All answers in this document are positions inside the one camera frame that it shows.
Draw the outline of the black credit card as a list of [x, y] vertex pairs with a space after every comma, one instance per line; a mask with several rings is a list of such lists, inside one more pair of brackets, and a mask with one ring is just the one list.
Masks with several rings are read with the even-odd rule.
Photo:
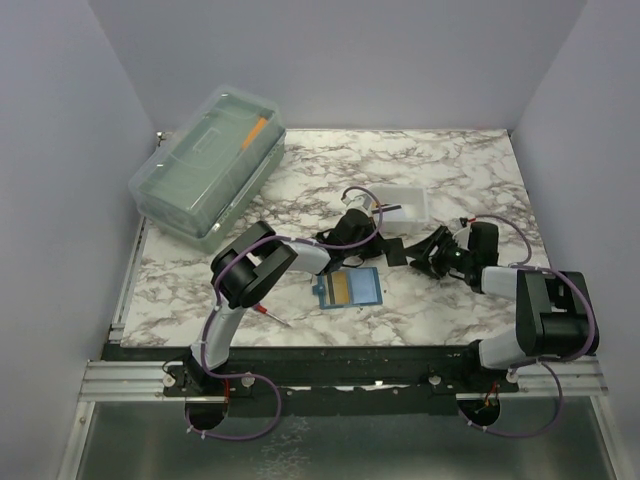
[[408, 264], [404, 243], [401, 238], [386, 240], [385, 256], [389, 267], [399, 267]]

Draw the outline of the white plastic card tray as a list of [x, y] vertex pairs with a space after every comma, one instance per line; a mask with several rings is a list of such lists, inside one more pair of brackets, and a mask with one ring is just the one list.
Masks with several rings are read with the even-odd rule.
[[373, 184], [369, 190], [382, 202], [382, 234], [413, 235], [431, 220], [428, 191], [422, 186]]

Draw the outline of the blue leather card holder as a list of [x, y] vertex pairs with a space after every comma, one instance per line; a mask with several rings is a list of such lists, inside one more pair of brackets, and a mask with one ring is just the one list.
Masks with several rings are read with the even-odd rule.
[[316, 277], [316, 284], [312, 287], [312, 293], [318, 298], [321, 309], [376, 306], [383, 303], [379, 273], [376, 267], [347, 268], [337, 271], [347, 271], [349, 273], [351, 303], [347, 305], [330, 305], [327, 302], [327, 276], [331, 273], [323, 274]]

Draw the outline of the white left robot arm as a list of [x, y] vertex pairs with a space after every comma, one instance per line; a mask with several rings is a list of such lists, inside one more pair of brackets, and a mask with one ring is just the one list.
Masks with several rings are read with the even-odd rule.
[[220, 367], [245, 313], [257, 306], [285, 273], [332, 273], [344, 260], [370, 247], [385, 253], [380, 228], [383, 216], [373, 219], [364, 210], [350, 208], [328, 233], [312, 238], [280, 235], [266, 222], [251, 225], [211, 263], [214, 305], [198, 340], [192, 345], [195, 362], [187, 382], [201, 395], [214, 393], [222, 379], [235, 379]]

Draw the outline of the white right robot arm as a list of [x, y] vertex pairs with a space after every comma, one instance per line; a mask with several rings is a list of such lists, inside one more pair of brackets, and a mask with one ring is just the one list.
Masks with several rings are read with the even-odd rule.
[[569, 362], [592, 356], [599, 329], [585, 278], [580, 272], [500, 266], [499, 228], [469, 221], [461, 237], [441, 226], [405, 249], [410, 266], [432, 279], [452, 276], [474, 292], [515, 302], [511, 330], [476, 343], [477, 357], [460, 367], [460, 379], [480, 392], [496, 380], [496, 370], [537, 361]]

